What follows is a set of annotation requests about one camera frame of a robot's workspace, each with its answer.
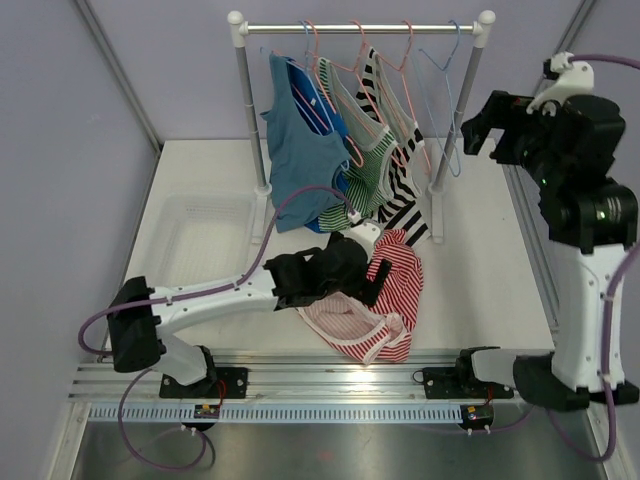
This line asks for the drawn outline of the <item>red striped tank top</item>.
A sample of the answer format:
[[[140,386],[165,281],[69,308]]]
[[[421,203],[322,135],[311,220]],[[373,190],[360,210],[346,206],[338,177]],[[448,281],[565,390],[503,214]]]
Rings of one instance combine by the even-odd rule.
[[[332,349],[363,365],[409,357],[424,280],[422,262],[406,236],[403,230],[387,230],[376,244],[367,278],[374,279],[384,260],[391,269],[373,306],[336,293],[298,310]]]

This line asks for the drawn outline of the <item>pink hanger of black top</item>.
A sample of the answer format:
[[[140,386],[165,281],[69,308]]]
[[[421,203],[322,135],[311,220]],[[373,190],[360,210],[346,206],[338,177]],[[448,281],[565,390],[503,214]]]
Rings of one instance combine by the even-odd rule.
[[[407,106],[409,108],[409,112],[411,114],[414,126],[418,126],[418,121],[417,121],[417,118],[416,118],[416,114],[415,114],[415,110],[414,110],[414,106],[413,106],[413,102],[412,102],[412,98],[411,98],[411,93],[410,93],[410,89],[409,89],[409,86],[408,86],[407,76],[406,76],[407,60],[409,59],[409,55],[411,53],[411,50],[412,50],[412,47],[413,47],[413,43],[414,43],[414,30],[413,30],[413,25],[409,20],[403,19],[402,22],[407,26],[409,33],[408,33],[407,45],[406,45],[406,48],[405,48],[401,63],[399,65],[394,65],[391,61],[386,59],[382,54],[378,53],[378,55],[379,55],[379,59],[383,63],[385,63],[386,65],[388,65],[393,70],[395,70],[395,71],[397,71],[399,73],[401,81],[402,81],[402,87],[403,87],[403,90],[404,90]],[[364,29],[363,25],[359,21],[357,21],[355,19],[350,20],[350,23],[352,23],[352,24],[354,24],[354,25],[356,25],[358,27],[358,29],[360,30],[361,36],[363,37],[363,40],[365,40],[364,43],[367,44],[367,37],[366,37],[366,33],[365,33],[365,29]],[[422,149],[422,154],[423,154],[423,157],[424,157],[423,171],[427,176],[429,176],[431,174],[431,172],[432,172],[431,161],[430,161],[429,156],[427,154],[426,147],[423,145],[421,147],[421,149]]]

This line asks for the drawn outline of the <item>black striped tank top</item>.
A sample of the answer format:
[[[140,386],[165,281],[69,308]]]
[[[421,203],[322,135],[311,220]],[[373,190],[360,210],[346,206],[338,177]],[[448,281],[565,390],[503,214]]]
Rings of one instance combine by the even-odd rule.
[[[373,120],[388,125],[395,139],[385,178],[393,198],[377,209],[376,218],[387,229],[404,231],[405,244],[414,247],[430,236],[418,205],[422,189],[413,177],[413,167],[425,158],[424,137],[414,116],[404,111],[393,92],[382,57],[372,47],[366,51],[362,83],[356,102]]]

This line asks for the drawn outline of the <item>green striped tank top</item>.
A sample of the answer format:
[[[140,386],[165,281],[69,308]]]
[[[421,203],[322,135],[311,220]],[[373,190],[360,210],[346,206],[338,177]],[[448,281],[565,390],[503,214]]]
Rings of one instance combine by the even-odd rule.
[[[371,216],[379,207],[393,198],[388,174],[392,163],[391,156],[396,146],[395,137],[388,128],[388,133],[378,148],[362,154],[364,166],[358,168],[351,164],[345,172],[348,182],[345,196],[364,218]],[[351,155],[353,154],[350,147],[347,147],[347,150]]]

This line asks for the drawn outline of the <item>pink hanger of green top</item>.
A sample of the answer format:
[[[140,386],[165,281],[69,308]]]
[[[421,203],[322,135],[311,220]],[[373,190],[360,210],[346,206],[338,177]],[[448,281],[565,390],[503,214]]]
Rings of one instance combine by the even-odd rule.
[[[341,65],[314,51],[314,70],[322,92],[328,98],[330,106],[343,119],[349,133],[351,148],[358,153],[369,153],[388,133],[388,128],[372,119],[362,109],[358,93],[367,96],[364,85],[364,57],[366,36],[361,25],[353,21],[359,39],[359,47],[352,65]]]

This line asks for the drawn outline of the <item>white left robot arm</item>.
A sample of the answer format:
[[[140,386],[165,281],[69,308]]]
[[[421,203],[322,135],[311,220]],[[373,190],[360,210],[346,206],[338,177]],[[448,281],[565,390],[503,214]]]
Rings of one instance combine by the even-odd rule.
[[[373,251],[370,240],[334,233],[323,248],[280,254],[238,280],[160,288],[143,276],[131,278],[106,316],[113,369],[161,373],[162,398],[244,398],[232,383],[245,381],[247,370],[217,367],[208,347],[191,345],[178,332],[232,314],[308,307],[336,293],[371,307],[392,267],[382,259],[370,276]]]

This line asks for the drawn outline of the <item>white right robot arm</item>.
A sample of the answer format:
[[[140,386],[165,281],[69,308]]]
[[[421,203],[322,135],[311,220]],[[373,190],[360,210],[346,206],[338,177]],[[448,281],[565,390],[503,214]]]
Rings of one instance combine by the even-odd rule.
[[[635,194],[609,176],[626,128],[618,105],[580,94],[535,109],[529,97],[491,93],[465,121],[464,151],[477,154],[492,130],[502,135],[492,158],[523,168],[539,190],[559,268],[559,332],[539,355],[499,347],[461,352],[456,389],[476,396],[489,383],[516,390],[530,404],[569,412],[593,402],[635,404],[639,389],[620,358],[620,312],[615,297],[638,251]]]

